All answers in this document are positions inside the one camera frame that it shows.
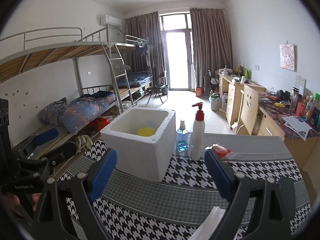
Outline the person's left hand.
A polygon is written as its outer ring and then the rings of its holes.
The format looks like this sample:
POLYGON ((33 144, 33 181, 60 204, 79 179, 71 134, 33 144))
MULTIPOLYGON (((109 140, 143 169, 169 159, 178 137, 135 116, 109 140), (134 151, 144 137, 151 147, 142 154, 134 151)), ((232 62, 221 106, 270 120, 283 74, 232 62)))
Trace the person's left hand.
MULTIPOLYGON (((33 211, 36 211, 37 203, 39 201, 39 198, 41 196, 41 193, 33 193, 30 195, 31 197, 31 205, 33 208, 33 211)), ((18 208, 20 206, 20 200, 19 198, 12 193, 7 193, 1 195, 3 203, 6 204, 6 206, 9 208, 9 210, 15 212, 18 216, 24 217, 23 213, 21 213, 20 209, 18 208)))

